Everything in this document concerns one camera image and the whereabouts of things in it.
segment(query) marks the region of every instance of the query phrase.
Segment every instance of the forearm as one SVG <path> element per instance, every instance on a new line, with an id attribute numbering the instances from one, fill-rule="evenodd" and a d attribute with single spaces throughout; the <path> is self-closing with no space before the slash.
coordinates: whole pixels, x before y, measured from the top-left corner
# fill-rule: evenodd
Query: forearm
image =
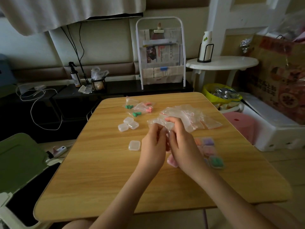
<path id="1" fill-rule="evenodd" d="M 137 204 L 153 177 L 143 175 L 137 167 L 116 198 L 90 229 L 124 228 L 133 215 Z"/>
<path id="2" fill-rule="evenodd" d="M 236 229 L 276 228 L 215 171 L 202 166 L 194 180 L 206 191 Z"/>

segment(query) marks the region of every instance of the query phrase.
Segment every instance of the spray bottle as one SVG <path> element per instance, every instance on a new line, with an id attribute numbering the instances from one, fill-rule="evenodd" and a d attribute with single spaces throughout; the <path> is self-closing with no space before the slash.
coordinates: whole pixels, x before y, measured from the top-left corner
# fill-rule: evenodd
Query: spray bottle
<path id="1" fill-rule="evenodd" d="M 74 66 L 76 67 L 76 65 L 74 64 L 74 62 L 69 62 L 69 67 L 71 68 L 71 76 L 72 76 L 72 80 L 74 81 L 74 84 L 77 88 L 79 88 L 81 86 L 81 81 L 79 80 L 78 77 L 78 72 L 75 70 Z"/>

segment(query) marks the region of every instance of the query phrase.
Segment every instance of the cardboard box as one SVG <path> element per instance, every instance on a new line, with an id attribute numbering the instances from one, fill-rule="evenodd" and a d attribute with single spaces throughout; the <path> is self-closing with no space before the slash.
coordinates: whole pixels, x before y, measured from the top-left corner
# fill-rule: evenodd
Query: cardboard box
<path id="1" fill-rule="evenodd" d="M 245 71 L 248 92 L 305 125 L 305 45 L 254 35 L 248 55 L 260 62 Z"/>

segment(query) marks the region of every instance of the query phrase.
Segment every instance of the wood grain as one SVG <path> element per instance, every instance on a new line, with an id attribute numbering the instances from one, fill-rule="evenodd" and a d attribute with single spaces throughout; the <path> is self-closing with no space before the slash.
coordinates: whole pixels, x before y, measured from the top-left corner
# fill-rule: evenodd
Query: wood grain
<path id="1" fill-rule="evenodd" d="M 248 202 L 276 202 L 291 198 L 288 182 L 264 159 L 216 108 L 198 92 L 137 96 L 156 102 L 154 112 L 135 119 L 136 130 L 120 132 L 128 116 L 125 98 L 103 100 L 89 119 L 66 159 L 38 200 L 39 221 L 65 221 L 100 215 L 128 180 L 139 160 L 129 151 L 131 140 L 148 132 L 147 120 L 166 107 L 191 104 L 221 122 L 222 127 L 196 130 L 193 136 L 213 137 L 226 168 L 219 174 Z M 165 161 L 143 194 L 135 213 L 215 207 L 192 179 Z"/>

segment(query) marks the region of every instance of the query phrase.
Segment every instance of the person's left hand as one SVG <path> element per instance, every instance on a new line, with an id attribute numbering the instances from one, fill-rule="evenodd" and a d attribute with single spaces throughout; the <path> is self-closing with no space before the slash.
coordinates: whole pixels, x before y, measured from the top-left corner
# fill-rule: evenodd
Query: person's left hand
<path id="1" fill-rule="evenodd" d="M 165 161 L 167 129 L 160 124 L 152 124 L 142 140 L 142 148 L 138 167 L 144 169 L 146 175 L 155 177 Z"/>

